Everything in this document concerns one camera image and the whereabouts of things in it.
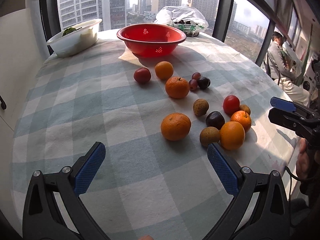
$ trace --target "white plastic basin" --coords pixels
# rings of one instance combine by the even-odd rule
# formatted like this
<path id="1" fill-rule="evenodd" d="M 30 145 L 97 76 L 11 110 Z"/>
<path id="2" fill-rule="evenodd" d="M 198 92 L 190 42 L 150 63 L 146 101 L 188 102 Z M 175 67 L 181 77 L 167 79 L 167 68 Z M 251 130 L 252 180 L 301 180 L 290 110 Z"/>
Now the white plastic basin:
<path id="1" fill-rule="evenodd" d="M 58 57 L 69 57 L 77 54 L 98 40 L 99 23 L 102 19 L 94 19 L 78 23 L 72 27 L 82 29 L 69 33 L 62 37 L 63 32 L 59 32 L 47 41 Z"/>

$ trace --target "gray jacket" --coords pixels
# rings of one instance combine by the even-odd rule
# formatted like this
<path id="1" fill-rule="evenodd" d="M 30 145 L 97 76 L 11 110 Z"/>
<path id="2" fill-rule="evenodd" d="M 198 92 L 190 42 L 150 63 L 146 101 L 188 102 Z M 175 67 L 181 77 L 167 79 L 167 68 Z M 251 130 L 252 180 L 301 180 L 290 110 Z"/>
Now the gray jacket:
<path id="1" fill-rule="evenodd" d="M 288 77 L 292 81 L 296 79 L 295 75 L 290 72 L 288 67 L 286 66 L 286 63 L 283 59 L 282 49 L 279 44 L 276 42 L 271 42 L 268 48 L 269 52 L 269 66 L 270 66 L 270 73 L 271 78 L 278 79 L 279 78 L 279 72 L 280 77 Z"/>

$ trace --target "red grape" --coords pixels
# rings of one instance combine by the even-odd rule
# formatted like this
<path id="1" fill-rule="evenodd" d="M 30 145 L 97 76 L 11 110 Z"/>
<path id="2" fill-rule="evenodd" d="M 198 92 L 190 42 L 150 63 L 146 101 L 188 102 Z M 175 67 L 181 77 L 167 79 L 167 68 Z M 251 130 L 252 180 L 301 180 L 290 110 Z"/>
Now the red grape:
<path id="1" fill-rule="evenodd" d="M 134 74 L 133 78 L 135 81 L 137 81 L 139 84 L 145 84 L 151 79 L 151 73 L 150 70 L 148 70 L 145 67 L 138 68 Z"/>
<path id="2" fill-rule="evenodd" d="M 191 91 L 194 91 L 194 90 L 196 90 L 197 87 L 198 87 L 198 82 L 197 82 L 195 79 L 191 79 L 191 80 L 189 81 L 189 86 L 190 86 L 190 90 L 191 90 Z"/>
<path id="3" fill-rule="evenodd" d="M 191 78 L 197 80 L 199 77 L 201 77 L 201 74 L 199 72 L 196 72 L 192 74 Z"/>
<path id="4" fill-rule="evenodd" d="M 236 111 L 239 111 L 240 100 L 234 95 L 227 96 L 223 101 L 223 110 L 226 114 L 233 114 Z"/>

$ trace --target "round table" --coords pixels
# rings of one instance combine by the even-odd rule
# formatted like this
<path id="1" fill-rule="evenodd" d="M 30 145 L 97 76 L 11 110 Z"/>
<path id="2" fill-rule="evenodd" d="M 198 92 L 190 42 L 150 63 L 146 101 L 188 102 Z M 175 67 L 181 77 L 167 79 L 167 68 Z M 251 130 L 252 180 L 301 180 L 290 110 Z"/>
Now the round table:
<path id="1" fill-rule="evenodd" d="M 146 234 L 157 240 L 202 239 L 232 196 L 200 145 L 206 116 L 194 115 L 193 102 L 206 99 L 208 113 L 219 111 L 228 121 L 223 99 L 238 96 L 251 108 L 252 128 L 243 146 L 227 153 L 254 172 L 275 169 L 283 174 L 297 136 L 270 123 L 268 111 L 271 97 L 289 98 L 252 61 L 206 34 L 187 38 L 170 55 L 137 58 L 116 38 L 116 31 L 99 33 L 94 46 L 73 57 L 53 54 L 40 69 L 14 135 L 12 176 L 18 217 L 22 219 L 35 170 L 45 174 L 72 166 L 100 141 L 106 146 L 106 158 L 80 198 L 112 240 Z M 155 64 L 163 60 L 173 64 L 175 76 L 190 80 L 194 72 L 202 73 L 210 78 L 210 87 L 183 99 L 169 98 L 154 72 Z M 133 73 L 142 66 L 150 69 L 152 79 L 140 86 Z M 186 114 L 192 126 L 185 139 L 171 142 L 162 137 L 160 123 L 174 112 Z M 74 228 L 66 211 L 62 213 Z"/>

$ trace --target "green vegetable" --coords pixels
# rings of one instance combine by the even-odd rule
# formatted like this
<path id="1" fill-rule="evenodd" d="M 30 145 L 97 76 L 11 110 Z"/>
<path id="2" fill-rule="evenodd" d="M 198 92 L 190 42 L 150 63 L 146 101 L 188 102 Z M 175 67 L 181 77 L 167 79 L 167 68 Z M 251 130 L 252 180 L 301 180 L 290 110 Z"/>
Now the green vegetable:
<path id="1" fill-rule="evenodd" d="M 62 37 L 63 37 L 63 36 L 66 36 L 66 35 L 69 34 L 69 33 L 74 32 L 74 31 L 80 30 L 80 29 L 82 29 L 82 27 L 80 27 L 79 29 L 75 29 L 75 28 L 72 28 L 72 27 L 66 28 L 66 29 L 64 30 L 63 34 L 62 34 Z"/>

